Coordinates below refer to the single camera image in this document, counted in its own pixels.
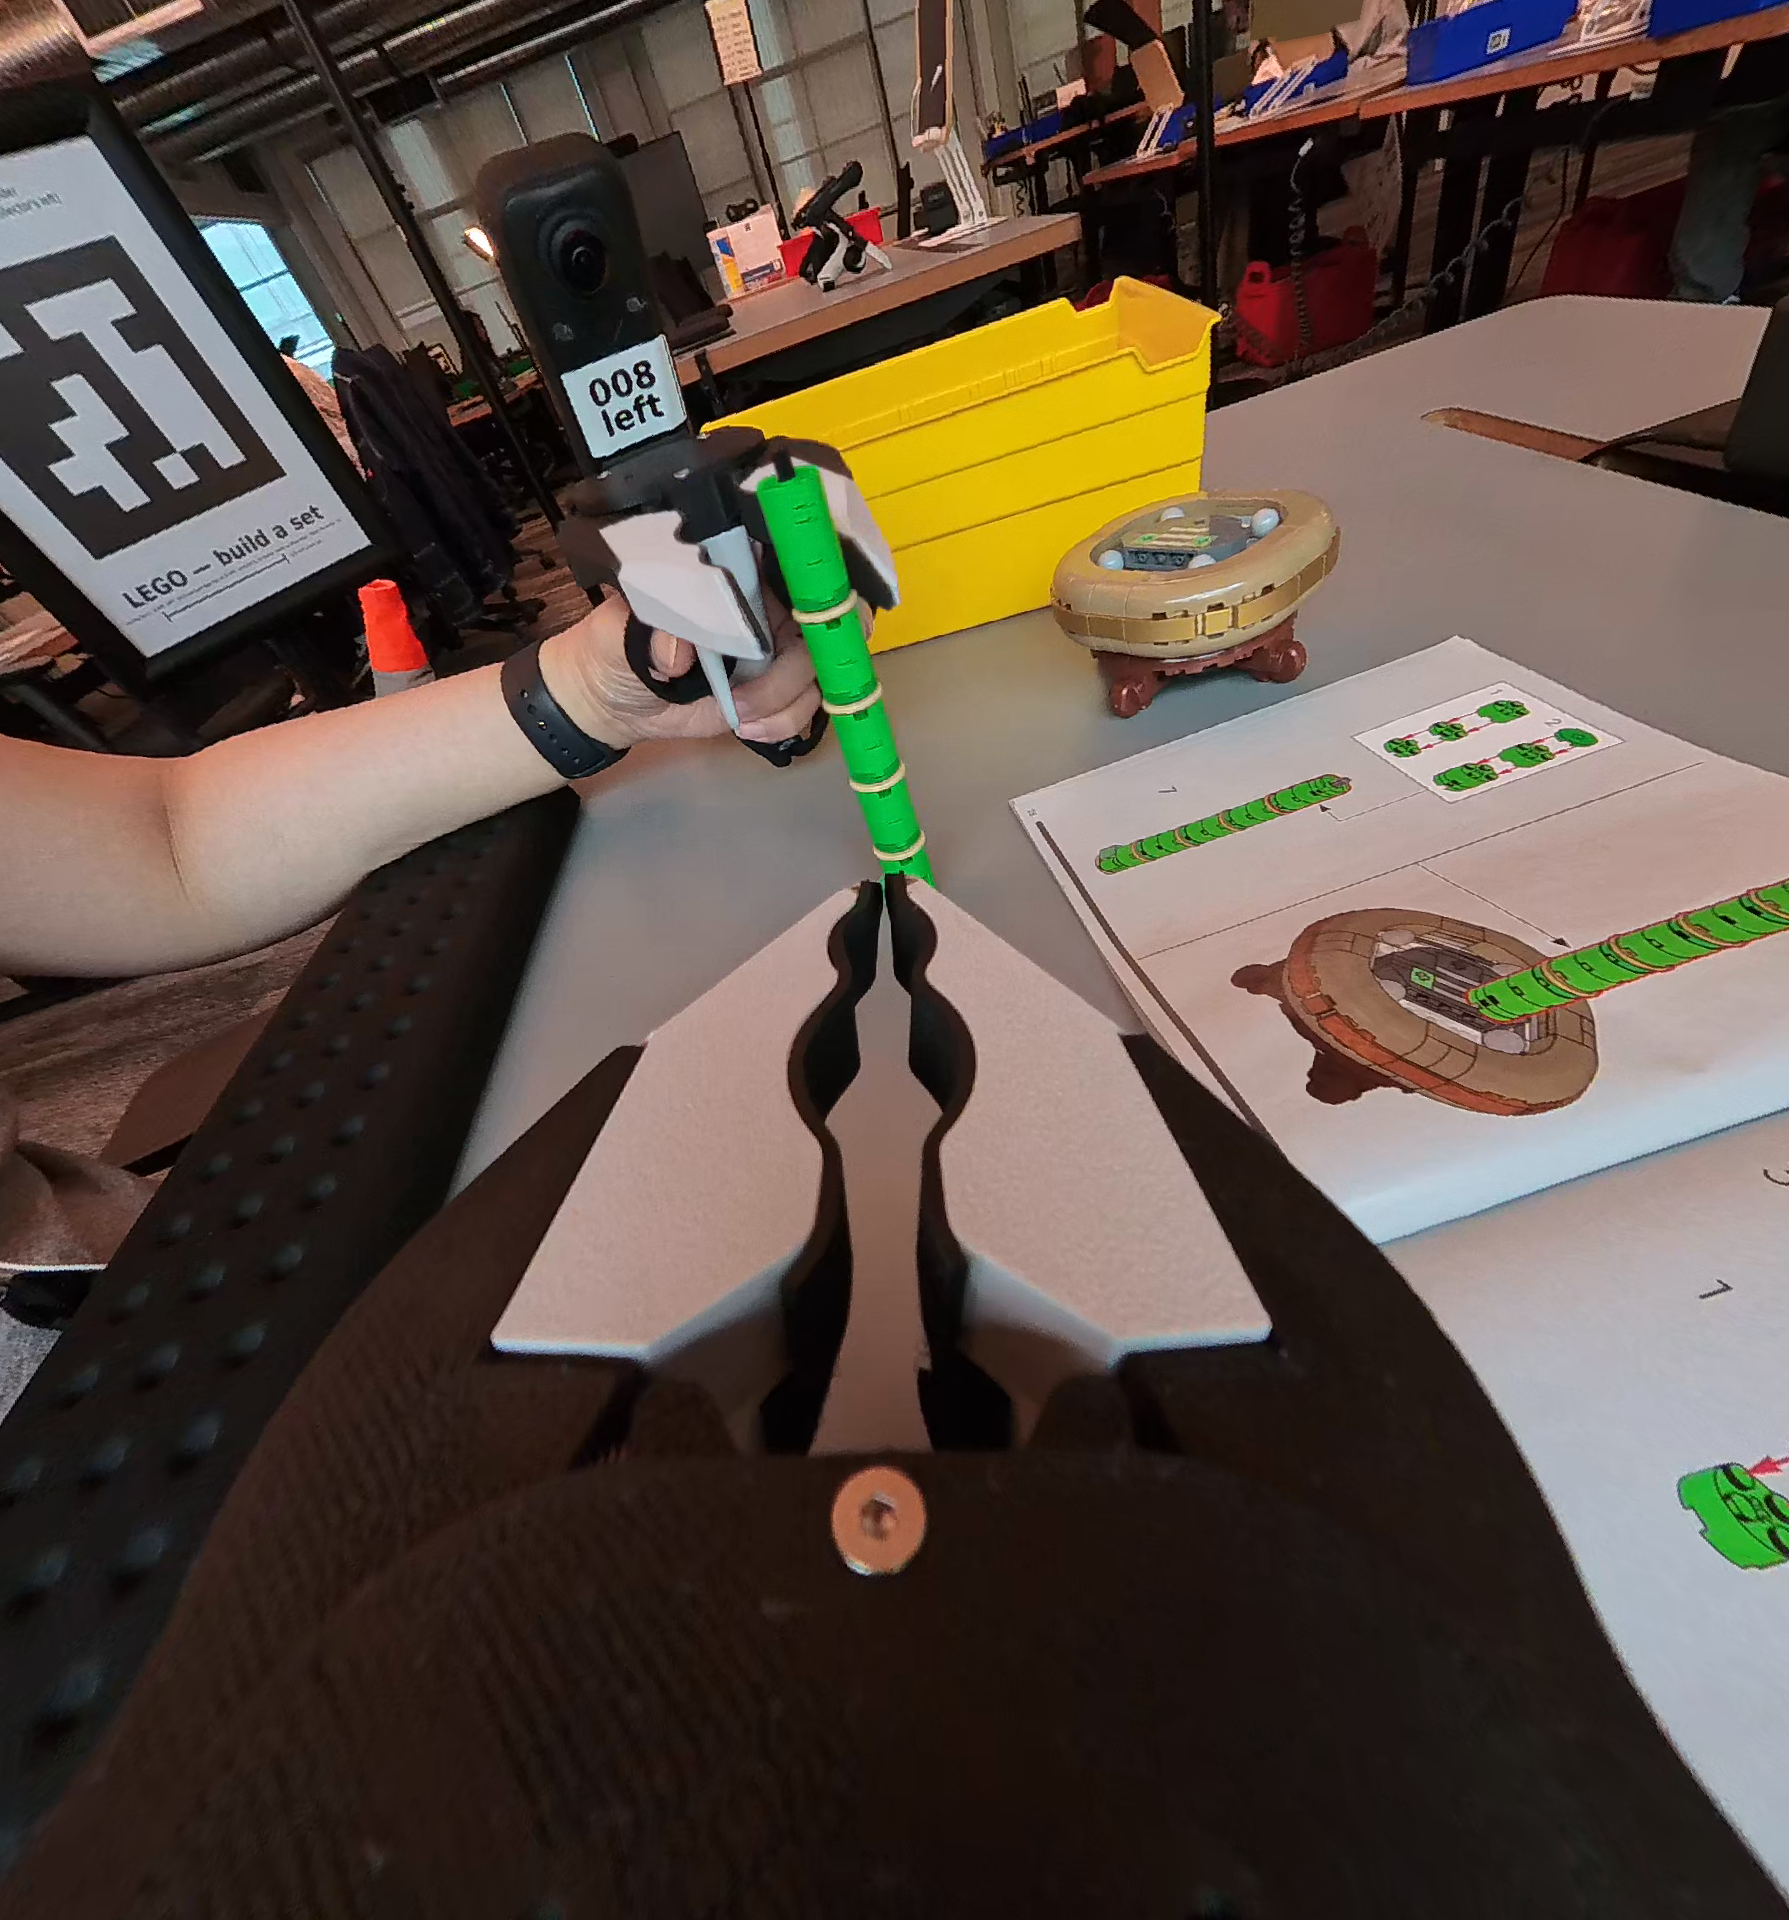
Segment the black device on stand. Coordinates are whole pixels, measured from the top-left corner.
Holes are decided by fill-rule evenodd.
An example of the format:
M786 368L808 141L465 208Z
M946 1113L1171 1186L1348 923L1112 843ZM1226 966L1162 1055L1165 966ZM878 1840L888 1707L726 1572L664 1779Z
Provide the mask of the black device on stand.
M845 162L840 171L819 179L800 208L795 208L795 228L808 228L808 256L800 256L800 283L809 283L818 293L831 293L840 279L857 279L867 261L878 271L888 271L896 261L882 256L882 246L876 235L862 235L845 215L840 201L862 185L862 162Z

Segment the small white box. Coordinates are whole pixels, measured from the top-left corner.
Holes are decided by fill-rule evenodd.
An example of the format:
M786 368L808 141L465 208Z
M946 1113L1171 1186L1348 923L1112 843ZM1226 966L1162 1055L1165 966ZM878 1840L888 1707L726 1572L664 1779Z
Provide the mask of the small white box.
M786 283L786 235L771 206L704 228L721 300Z

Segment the green brick bamboo stalk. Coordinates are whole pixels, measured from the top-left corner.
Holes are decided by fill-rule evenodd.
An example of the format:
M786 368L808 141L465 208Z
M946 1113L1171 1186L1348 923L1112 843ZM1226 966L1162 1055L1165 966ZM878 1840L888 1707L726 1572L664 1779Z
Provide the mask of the green brick bamboo stalk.
M819 704L831 718L831 740L840 749L840 771L857 793L876 858L882 871L931 884L934 871L925 833L915 819L903 760L857 616L857 584L845 573L840 536L827 502L827 473L776 439L771 473L757 477L757 510L786 573L786 601L808 633Z

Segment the dark jacket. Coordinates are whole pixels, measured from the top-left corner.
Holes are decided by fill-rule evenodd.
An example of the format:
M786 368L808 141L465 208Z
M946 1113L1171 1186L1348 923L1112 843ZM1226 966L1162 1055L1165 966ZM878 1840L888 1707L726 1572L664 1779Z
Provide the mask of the dark jacket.
M514 510L415 369L387 352L336 352L329 384L366 486L392 521L407 573L451 630L514 630Z

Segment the black perforated desk pad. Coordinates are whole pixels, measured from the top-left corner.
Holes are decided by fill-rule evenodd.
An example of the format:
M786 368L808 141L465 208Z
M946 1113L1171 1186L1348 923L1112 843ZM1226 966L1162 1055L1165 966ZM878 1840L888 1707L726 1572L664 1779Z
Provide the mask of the black perforated desk pad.
M552 791L358 887L0 1421L0 1875L299 1371L451 1199L568 833Z

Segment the black smartwatch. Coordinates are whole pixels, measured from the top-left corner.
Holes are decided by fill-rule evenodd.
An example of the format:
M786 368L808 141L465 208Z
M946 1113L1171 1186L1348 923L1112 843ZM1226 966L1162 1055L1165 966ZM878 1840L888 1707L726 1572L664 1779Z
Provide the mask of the black smartwatch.
M530 749L568 787L568 777L592 777L606 773L610 766L627 760L627 749L610 749L603 740L592 740L545 685L545 663L539 663L545 643L523 643L519 655L501 657L501 704L514 713L519 733L530 740Z

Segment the person's left hand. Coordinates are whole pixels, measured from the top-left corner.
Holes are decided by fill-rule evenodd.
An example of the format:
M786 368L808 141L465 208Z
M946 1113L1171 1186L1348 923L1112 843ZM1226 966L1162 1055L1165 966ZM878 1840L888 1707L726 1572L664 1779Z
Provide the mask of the person's left hand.
M809 672L809 646L788 606L781 606L776 590L764 590L771 633L776 633L776 663L764 663L751 680L730 685L735 696L735 726L716 713L716 701L661 701L627 663L624 633L627 633L627 601L606 590L576 630L549 633L539 646L545 685L568 713L578 733L610 749L633 745L697 745L697 740L726 740L743 745L786 745L808 740L819 691Z

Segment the grey desk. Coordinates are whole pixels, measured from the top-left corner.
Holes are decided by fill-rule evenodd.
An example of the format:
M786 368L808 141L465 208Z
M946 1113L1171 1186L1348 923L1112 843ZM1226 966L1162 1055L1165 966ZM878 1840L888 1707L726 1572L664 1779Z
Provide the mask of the grey desk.
M1636 430L1746 375L1768 321L1527 305L1209 420L1214 481L1311 494L1311 676L1472 636L1789 777L1789 521L1424 423ZM1789 1916L1625 1676L1462 1351L1294 1154L1171 1055L1014 801L1244 704L1096 713L1052 613L882 655L931 867L1108 1015L1272 1331L1063 1380L1010 1451L918 1419L910 992L878 911L831 1104L850 1301L808 1454L627 1359L501 1357L636 1047L819 899L878 884L838 749L788 801L730 752L606 773L488 1083L465 1199L479 1387L587 1387L610 1465L530 1468L381 1581L381 1666L465 1818L465 1916Z

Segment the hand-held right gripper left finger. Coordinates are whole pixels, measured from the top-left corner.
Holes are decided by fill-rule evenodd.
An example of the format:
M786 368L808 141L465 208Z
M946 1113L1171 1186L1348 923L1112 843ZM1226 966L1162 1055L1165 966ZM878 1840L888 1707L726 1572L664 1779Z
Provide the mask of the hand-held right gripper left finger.
M491 1344L700 1387L735 1442L808 1454L845 1334L850 1247L831 1104L882 887L819 899L633 1055Z

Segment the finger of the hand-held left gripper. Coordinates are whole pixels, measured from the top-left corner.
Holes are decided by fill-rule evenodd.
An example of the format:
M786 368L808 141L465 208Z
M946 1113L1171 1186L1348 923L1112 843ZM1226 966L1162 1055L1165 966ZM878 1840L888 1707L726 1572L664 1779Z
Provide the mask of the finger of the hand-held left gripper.
M819 464L819 494L827 494L827 510L831 510L831 536L840 545L840 564L850 590L876 606L888 613L899 606L899 572L896 572L896 547L878 536L878 519L867 510L857 481L845 464Z
M730 519L697 536L687 510L627 510L603 521L627 606L704 655L776 657L757 545Z

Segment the orange traffic cone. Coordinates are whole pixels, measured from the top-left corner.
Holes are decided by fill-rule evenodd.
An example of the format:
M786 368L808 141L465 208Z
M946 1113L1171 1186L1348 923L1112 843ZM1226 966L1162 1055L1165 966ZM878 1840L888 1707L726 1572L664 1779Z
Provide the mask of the orange traffic cone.
M373 696L398 696L415 685L435 685L427 646L407 616L398 583L366 583L358 590L362 633L366 633L366 663L373 663Z

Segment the background grey table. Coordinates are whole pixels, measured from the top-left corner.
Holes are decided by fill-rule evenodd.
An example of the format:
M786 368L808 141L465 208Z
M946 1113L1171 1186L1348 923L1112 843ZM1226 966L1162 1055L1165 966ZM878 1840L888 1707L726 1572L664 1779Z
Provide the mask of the background grey table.
M681 386L700 384L700 368L711 375L726 375L735 368L751 368L781 352L800 352L809 338L827 338L845 323L915 306L918 300L944 300L974 283L994 283L1024 261L1043 261L1063 246L1084 238L1077 215L1014 215L999 224L984 224L950 246L896 246L888 268L876 268L862 279L840 279L831 293L809 283L776 283L764 293L748 293L730 305L730 334L677 352Z

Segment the red container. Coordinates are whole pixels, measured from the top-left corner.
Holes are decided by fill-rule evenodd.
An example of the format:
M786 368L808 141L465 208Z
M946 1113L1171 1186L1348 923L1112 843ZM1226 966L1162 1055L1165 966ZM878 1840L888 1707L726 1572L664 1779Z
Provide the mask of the red container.
M1537 300L1671 300L1671 246L1685 206L1685 179L1584 201L1557 228Z
M1375 246L1358 224L1322 235L1304 261L1250 261L1232 285L1232 353L1275 369L1375 327Z

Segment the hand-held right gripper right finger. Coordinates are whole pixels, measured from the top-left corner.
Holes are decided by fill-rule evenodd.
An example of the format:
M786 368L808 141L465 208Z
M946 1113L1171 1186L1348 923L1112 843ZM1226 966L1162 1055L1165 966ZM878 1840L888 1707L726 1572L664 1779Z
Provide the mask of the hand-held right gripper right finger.
M931 1451L1010 1451L1063 1380L1144 1351L1268 1341L1129 1034L925 879L888 879L882 914L934 1101L915 1218Z

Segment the person's left forearm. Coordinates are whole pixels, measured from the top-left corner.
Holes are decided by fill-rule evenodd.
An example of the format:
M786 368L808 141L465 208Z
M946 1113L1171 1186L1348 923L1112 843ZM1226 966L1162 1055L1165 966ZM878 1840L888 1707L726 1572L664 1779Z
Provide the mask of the person's left forearm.
M141 977L280 940L561 777L473 672L189 760L0 740L0 971Z

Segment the white display stand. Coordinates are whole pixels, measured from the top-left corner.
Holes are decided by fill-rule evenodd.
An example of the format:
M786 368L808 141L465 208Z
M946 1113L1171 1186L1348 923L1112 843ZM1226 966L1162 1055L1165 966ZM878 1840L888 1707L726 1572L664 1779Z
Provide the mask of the white display stand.
M915 238L918 250L950 250L976 228L1004 224L956 131L964 68L970 68L956 28L964 28L956 0L915 0L910 154L931 156L950 191L950 224L918 235Z

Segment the yellow plastic bin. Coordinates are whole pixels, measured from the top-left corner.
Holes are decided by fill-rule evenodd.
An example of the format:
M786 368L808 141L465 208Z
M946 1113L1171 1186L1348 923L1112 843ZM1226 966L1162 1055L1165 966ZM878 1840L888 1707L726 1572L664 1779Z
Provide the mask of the yellow plastic bin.
M1120 279L730 423L838 446L896 547L876 655L1052 601L1059 561L1108 519L1201 486L1214 306Z

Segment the open instruction booklet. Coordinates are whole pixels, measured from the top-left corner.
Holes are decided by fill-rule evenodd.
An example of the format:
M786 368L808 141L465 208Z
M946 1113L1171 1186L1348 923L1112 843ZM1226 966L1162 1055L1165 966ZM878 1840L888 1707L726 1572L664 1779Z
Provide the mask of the open instruction booklet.
M1789 777L1445 636L1014 817L1462 1351L1789 1897Z

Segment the black stand pole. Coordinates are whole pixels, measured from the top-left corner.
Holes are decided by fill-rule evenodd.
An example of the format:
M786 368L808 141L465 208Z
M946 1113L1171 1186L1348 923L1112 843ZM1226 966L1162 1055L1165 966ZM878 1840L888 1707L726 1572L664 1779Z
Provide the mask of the black stand pole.
M561 498L552 498L552 494L545 486L545 477L532 473L532 455L530 455L530 446L523 446L523 430L519 430L519 420L514 420L514 406L508 406L508 398L501 398L501 369L498 369L491 352L475 338L475 327L473 327L473 321L465 321L465 306L459 306L459 300L456 300L456 285L451 285L451 279L443 279L441 256L427 250L421 224L418 224L415 206L402 201L402 179L398 179L398 171L392 171L392 162L381 156L374 131L362 118L362 108L358 108L358 98L351 98L343 79L340 79L340 61L336 61L336 53L329 53L329 43L322 43L322 32L312 28L312 16L311 16L311 4L304 4L304 0L280 0L280 16L290 16L290 28L295 28L295 39L304 43L304 58L311 58L311 68L318 73L318 82L322 82L322 95L329 95L329 108L340 113L340 126L343 126L343 135L351 135L358 156L366 162L366 171L373 171L373 185L374 185L374 191L381 191L381 206L387 206L392 224L402 228L407 256L415 256L418 279L427 283L427 300L435 300L441 321L451 323L456 352L459 352L459 360L473 368L473 375L475 375L475 386L479 386L479 398L488 398L488 406L491 406L491 420L498 420L498 430L501 430L508 449L519 455L523 486L530 486L530 494L532 494L532 502L545 505L545 521L549 521L549 530L561 530L561 521L565 521Z

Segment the tan brick-built pot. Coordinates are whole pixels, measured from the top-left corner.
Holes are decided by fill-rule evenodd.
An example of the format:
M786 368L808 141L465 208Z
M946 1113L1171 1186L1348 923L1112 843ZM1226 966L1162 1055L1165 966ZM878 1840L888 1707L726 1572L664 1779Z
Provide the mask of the tan brick-built pot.
M1165 680L1305 672L1295 606L1337 564L1337 519L1311 494L1193 494L1106 521L1052 573L1052 616L1133 718Z

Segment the framed marker sign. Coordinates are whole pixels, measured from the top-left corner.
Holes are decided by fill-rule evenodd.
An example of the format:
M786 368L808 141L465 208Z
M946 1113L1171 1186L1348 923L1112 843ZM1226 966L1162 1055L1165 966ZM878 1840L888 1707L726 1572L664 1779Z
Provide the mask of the framed marker sign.
M119 685L398 561L358 464L94 82L0 95L0 564Z

